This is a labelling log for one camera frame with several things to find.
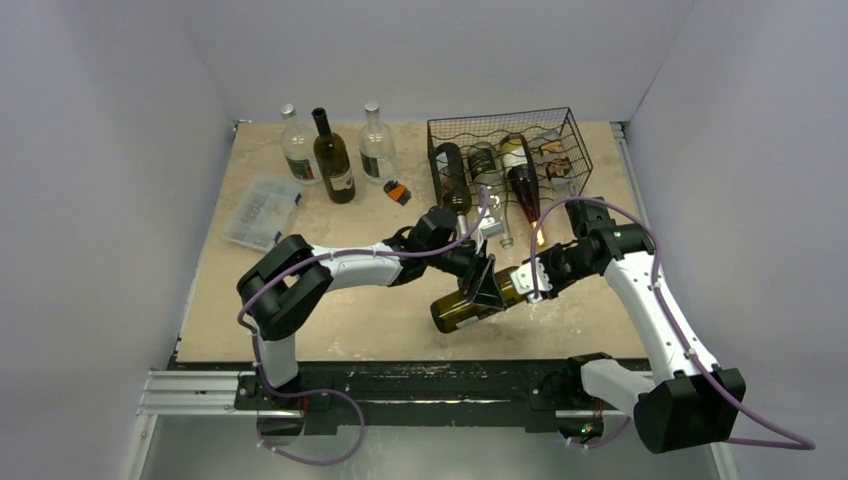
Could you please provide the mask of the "green bottle silver cap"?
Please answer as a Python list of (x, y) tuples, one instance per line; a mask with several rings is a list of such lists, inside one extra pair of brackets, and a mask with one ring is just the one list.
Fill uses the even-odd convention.
[(465, 177), (461, 150), (456, 144), (446, 142), (440, 144), (435, 153), (440, 182), (438, 199), (442, 206), (450, 208), (455, 213), (457, 234), (463, 236), (468, 232), (467, 214), (472, 206), (472, 200)]

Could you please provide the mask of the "clear glass bottle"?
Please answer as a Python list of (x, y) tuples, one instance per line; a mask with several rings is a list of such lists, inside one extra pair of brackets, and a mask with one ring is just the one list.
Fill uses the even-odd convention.
[(364, 106), (365, 124), (359, 131), (359, 152), (366, 178), (384, 184), (396, 176), (396, 148), (392, 129), (380, 116), (377, 101)]
[(317, 134), (302, 121), (293, 104), (284, 105), (280, 114), (283, 120), (281, 150), (294, 179), (306, 185), (320, 183), (322, 176), (313, 151)]

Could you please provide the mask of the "dark green wine bottle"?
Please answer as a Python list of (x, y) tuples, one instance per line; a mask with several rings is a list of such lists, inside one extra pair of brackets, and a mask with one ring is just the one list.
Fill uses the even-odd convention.
[(355, 197), (356, 187), (345, 142), (332, 131), (324, 108), (314, 108), (311, 114), (318, 132), (313, 152), (327, 194), (336, 204), (349, 203)]

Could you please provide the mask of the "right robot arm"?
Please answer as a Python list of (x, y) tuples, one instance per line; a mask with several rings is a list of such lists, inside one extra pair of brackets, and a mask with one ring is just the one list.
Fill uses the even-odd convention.
[(561, 392), (576, 407), (594, 399), (617, 408), (635, 426), (642, 444), (659, 454), (729, 440), (746, 392), (737, 369), (725, 369), (695, 334), (675, 319), (676, 304), (660, 276), (660, 248), (636, 218), (627, 225), (610, 216), (602, 198), (562, 200), (575, 242), (528, 260), (532, 301), (548, 300), (589, 276), (603, 277), (617, 294), (648, 354), (651, 377), (597, 354), (576, 359)]

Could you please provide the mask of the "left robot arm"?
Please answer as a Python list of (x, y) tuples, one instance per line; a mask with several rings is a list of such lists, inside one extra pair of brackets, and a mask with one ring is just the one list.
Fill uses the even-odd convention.
[(457, 294), (470, 307), (505, 310), (494, 256), (468, 235), (456, 235), (456, 224), (452, 210), (436, 206), (415, 225), (372, 246), (330, 249), (293, 234), (273, 247), (236, 284), (243, 312), (251, 317), (246, 326), (264, 377), (260, 397), (275, 409), (297, 399), (295, 334), (328, 292), (405, 285), (432, 267), (456, 277)]

